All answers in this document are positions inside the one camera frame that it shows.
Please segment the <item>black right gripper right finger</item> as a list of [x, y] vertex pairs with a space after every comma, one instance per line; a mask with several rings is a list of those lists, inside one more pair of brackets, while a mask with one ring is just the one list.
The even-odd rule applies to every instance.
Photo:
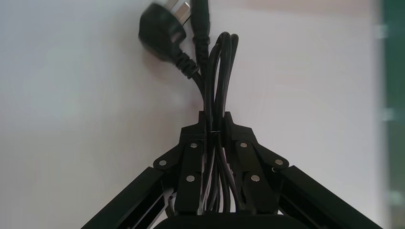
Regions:
[[224, 114], [225, 152], [235, 174], [241, 229], [376, 229], [378, 225]]

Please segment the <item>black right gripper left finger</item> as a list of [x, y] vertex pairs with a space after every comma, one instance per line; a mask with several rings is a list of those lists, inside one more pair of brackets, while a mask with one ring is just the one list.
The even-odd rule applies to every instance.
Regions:
[[205, 115], [181, 129], [179, 143], [157, 158], [92, 217], [85, 229], [177, 229], [202, 213]]

